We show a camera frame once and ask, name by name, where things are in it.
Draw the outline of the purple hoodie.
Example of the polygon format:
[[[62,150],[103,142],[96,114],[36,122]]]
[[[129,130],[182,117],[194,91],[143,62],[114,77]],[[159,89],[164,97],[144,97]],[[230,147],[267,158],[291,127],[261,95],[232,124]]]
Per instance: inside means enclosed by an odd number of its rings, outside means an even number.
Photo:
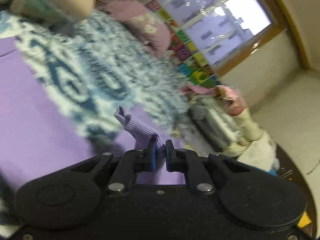
[[[139,103],[119,106],[114,117],[120,130],[113,139],[79,136],[33,78],[14,38],[1,39],[1,177],[13,191],[98,153],[144,149],[152,136],[163,146],[173,131],[155,124]]]

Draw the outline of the grey folded clothes stack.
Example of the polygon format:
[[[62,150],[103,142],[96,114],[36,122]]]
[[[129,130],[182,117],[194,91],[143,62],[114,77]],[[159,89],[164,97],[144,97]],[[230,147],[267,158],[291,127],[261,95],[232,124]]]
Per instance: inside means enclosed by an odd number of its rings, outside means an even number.
[[[203,157],[215,152],[235,158],[249,147],[239,126],[209,96],[192,96],[188,111],[180,115],[176,128]]]

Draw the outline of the white quilted blanket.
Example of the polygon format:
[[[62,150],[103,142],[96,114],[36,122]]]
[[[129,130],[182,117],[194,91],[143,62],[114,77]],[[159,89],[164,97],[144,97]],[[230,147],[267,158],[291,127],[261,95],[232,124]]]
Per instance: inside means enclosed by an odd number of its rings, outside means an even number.
[[[264,132],[259,140],[251,142],[248,149],[237,158],[237,161],[265,172],[276,172],[280,168],[276,150],[277,144],[269,133]]]

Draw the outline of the colourful alphabet play mat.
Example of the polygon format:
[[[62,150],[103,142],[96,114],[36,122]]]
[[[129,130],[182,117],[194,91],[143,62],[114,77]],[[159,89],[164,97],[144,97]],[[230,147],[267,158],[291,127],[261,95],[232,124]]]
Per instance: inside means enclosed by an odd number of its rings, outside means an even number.
[[[166,57],[176,66],[176,69],[195,85],[205,88],[221,85],[204,55],[170,14],[156,0],[150,1],[146,6],[157,13],[171,32],[171,44]]]

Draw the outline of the blue white patterned bedspread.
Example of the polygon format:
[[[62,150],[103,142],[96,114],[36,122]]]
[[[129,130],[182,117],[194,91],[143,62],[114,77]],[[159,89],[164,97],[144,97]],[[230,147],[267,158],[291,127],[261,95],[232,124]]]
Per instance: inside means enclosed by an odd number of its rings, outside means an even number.
[[[13,37],[33,78],[81,137],[120,130],[119,106],[141,104],[166,132],[188,109],[179,87],[187,79],[166,59],[145,52],[120,23],[95,11],[74,37],[54,34],[30,20],[1,12],[1,38]]]

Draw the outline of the pink floral pillow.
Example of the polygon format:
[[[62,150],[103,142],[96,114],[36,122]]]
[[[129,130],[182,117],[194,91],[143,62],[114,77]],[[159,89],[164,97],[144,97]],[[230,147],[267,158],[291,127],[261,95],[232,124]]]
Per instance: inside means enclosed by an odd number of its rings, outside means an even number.
[[[136,37],[146,52],[161,59],[171,44],[171,32],[156,13],[137,0],[98,0],[96,8],[109,14]]]

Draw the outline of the yellow cartoon cushion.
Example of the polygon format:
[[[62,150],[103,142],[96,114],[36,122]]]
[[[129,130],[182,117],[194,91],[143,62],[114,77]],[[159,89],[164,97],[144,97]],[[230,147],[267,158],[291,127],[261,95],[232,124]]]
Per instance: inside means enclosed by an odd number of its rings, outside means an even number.
[[[303,229],[304,227],[308,226],[309,224],[312,223],[312,220],[310,219],[310,217],[308,216],[308,213],[305,211],[298,223],[298,227],[300,229]]]

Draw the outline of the window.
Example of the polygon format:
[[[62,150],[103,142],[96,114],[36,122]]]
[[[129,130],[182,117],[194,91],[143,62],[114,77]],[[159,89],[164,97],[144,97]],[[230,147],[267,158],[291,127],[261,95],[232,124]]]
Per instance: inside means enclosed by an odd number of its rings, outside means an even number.
[[[214,72],[224,73],[286,29],[274,0],[156,0]]]

